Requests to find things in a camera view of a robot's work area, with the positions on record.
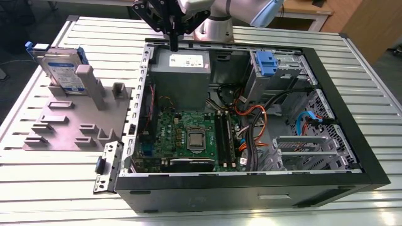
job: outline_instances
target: metal bracket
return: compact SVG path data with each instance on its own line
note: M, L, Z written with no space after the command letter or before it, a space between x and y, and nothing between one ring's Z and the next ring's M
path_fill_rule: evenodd
M95 173L97 175L93 186L93 194L116 194L115 184L119 175L123 146L124 144L120 141L105 144L103 155L99 157L96 163Z

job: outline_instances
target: ram slot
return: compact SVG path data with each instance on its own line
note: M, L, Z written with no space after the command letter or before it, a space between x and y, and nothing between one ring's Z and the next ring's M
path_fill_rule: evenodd
M222 130L223 130L223 149L224 149L224 153L226 153L226 163L227 166L231 167L231 162L232 162L232 156L231 156L231 143L230 143L230 130L227 127L227 116L226 114L222 115Z
M231 115L227 113L227 122L226 122L226 127L227 127L227 131L228 131L228 143L230 143L230 149L228 149L228 153L230 153L230 157L228 157L228 162L231 162L234 165L235 162L235 149L234 149L234 138L232 138L232 119L231 119Z
M224 145L223 145L223 129L222 129L222 115L215 114L215 136L216 136L216 148L218 148L218 163L223 166L227 162L226 153L224 153Z

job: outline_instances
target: slotted aluminum table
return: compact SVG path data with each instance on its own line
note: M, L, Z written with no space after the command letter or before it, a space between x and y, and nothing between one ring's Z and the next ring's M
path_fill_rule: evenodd
M65 22L53 45L76 47L80 44L103 85L124 82L136 88L145 37L161 35L143 21L80 17ZM334 33L246 27L234 28L234 38L243 43L315 48L391 184L319 208L136 214L119 195L92 195L100 152L27 152L21 149L51 94L49 79L37 68L0 127L0 223L402 224L402 108L350 40Z

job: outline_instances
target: black computer case frame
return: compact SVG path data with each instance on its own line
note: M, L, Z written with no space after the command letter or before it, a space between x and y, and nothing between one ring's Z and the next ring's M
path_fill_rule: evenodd
M168 45L168 41L147 39ZM222 44L227 49L270 46L240 43L180 41L194 44ZM304 55L330 108L359 161L362 173L290 174L247 176L119 177L115 191L137 212L270 209L320 206L346 195L370 191L390 183L386 173L359 130L356 122L312 48L291 47Z

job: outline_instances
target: power supply label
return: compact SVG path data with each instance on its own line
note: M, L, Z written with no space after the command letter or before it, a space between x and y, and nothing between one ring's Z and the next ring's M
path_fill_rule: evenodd
M203 67L202 55L172 54L169 56L169 67Z

